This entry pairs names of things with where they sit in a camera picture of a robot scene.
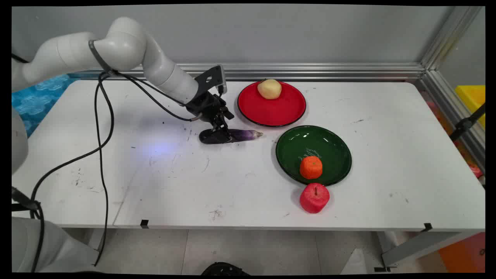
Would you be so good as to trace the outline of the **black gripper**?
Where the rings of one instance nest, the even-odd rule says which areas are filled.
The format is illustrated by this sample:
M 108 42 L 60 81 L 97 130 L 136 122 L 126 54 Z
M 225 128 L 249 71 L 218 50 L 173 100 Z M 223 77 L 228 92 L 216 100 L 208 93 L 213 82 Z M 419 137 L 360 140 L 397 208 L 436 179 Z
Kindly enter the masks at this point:
M 227 103 L 219 95 L 208 91 L 185 104 L 186 109 L 203 122 L 212 125 L 200 133 L 200 142 L 204 144 L 224 144 L 232 140 L 225 119 L 232 120 L 234 114 L 229 111 Z

